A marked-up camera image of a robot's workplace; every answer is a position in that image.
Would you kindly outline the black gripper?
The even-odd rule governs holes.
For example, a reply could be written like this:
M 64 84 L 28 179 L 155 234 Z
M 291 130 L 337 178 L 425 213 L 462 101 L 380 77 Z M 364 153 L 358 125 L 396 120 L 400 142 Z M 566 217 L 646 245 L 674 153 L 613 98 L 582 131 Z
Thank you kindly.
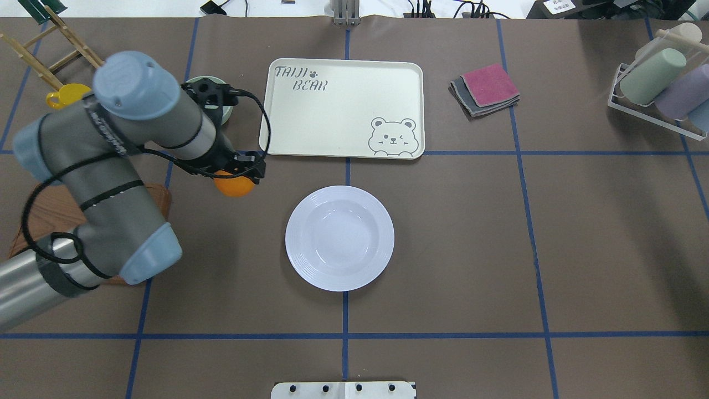
M 259 185 L 266 174 L 266 153 L 261 151 L 237 151 L 219 166 L 215 175 L 221 178 L 245 177 Z

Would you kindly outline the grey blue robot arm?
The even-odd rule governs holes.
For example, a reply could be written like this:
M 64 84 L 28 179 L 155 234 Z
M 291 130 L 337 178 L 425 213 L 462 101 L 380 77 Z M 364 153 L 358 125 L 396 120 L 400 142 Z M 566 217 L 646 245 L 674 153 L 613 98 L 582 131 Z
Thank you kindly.
M 174 230 L 135 170 L 152 154 L 215 180 L 264 177 L 262 152 L 238 152 L 222 134 L 223 107 L 253 93 L 202 78 L 178 83 L 137 51 L 109 56 L 79 101 L 46 114 L 14 137 L 13 152 L 38 187 L 21 214 L 27 249 L 2 263 L 2 331 L 120 276 L 129 284 L 182 257 Z M 34 238 L 30 212 L 43 190 L 64 185 L 85 217 L 66 232 Z

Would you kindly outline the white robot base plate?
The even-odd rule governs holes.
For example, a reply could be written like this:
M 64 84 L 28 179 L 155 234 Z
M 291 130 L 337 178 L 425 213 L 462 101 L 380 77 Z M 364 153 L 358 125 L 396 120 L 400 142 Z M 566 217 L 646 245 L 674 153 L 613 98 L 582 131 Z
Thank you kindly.
M 416 398 L 407 381 L 332 381 L 277 383 L 271 398 Z

